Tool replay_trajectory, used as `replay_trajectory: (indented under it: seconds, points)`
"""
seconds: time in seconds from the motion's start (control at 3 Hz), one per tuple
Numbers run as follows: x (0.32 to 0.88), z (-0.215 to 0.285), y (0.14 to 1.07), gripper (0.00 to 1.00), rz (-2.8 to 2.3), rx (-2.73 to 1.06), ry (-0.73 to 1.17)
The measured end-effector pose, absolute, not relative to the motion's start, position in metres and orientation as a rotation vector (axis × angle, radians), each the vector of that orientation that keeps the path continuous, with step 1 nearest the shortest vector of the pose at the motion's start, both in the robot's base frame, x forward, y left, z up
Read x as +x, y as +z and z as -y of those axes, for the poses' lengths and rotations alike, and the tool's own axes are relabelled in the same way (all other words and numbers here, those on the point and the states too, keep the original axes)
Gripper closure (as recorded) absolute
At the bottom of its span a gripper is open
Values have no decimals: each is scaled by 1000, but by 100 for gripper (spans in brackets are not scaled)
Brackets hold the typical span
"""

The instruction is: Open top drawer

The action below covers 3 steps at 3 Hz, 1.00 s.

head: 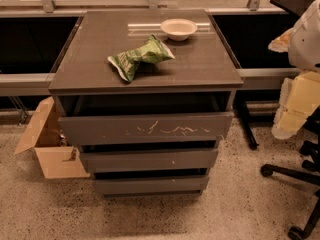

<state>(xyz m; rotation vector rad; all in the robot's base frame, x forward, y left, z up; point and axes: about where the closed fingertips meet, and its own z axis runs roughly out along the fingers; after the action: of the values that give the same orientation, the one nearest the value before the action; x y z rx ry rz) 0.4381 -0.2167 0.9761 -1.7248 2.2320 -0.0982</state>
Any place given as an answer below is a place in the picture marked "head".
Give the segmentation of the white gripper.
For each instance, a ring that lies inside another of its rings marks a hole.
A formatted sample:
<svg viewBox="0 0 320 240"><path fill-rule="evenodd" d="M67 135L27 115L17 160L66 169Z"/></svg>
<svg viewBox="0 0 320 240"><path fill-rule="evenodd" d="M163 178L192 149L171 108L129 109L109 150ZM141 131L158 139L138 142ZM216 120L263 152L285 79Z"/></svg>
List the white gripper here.
<svg viewBox="0 0 320 240"><path fill-rule="evenodd" d="M289 139L320 106L320 74L307 72L294 79L285 78L280 91L279 107L272 126L276 139Z"/></svg>

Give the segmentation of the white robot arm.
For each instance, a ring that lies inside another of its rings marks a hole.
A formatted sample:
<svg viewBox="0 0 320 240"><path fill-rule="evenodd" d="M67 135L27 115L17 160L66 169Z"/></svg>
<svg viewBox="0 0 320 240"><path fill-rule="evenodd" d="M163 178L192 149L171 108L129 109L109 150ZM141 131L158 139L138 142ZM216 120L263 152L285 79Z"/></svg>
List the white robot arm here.
<svg viewBox="0 0 320 240"><path fill-rule="evenodd" d="M299 70L294 79L285 78L272 134L288 139L320 106L320 0L311 3L295 25L272 40L268 49L287 52L289 63Z"/></svg>

